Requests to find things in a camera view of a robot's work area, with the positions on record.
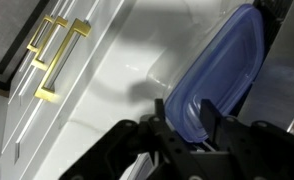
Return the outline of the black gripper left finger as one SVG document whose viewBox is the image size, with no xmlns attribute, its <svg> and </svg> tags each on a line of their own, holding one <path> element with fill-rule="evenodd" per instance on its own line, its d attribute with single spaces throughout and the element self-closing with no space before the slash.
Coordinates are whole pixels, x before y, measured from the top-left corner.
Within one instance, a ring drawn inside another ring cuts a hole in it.
<svg viewBox="0 0 294 180">
<path fill-rule="evenodd" d="M 164 109 L 164 103 L 162 99 L 156 99 L 154 101 L 155 105 L 155 115 L 159 117 L 160 119 L 165 119 L 165 109 Z"/>
</svg>

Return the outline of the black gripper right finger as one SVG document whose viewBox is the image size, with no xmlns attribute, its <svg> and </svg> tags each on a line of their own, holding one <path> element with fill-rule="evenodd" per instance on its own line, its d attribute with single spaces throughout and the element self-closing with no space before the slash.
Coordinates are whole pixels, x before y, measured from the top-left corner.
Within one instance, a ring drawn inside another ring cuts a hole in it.
<svg viewBox="0 0 294 180">
<path fill-rule="evenodd" d="M 200 120 L 208 136 L 208 142 L 214 147 L 219 145 L 219 125 L 222 115 L 209 99 L 201 101 Z"/>
</svg>

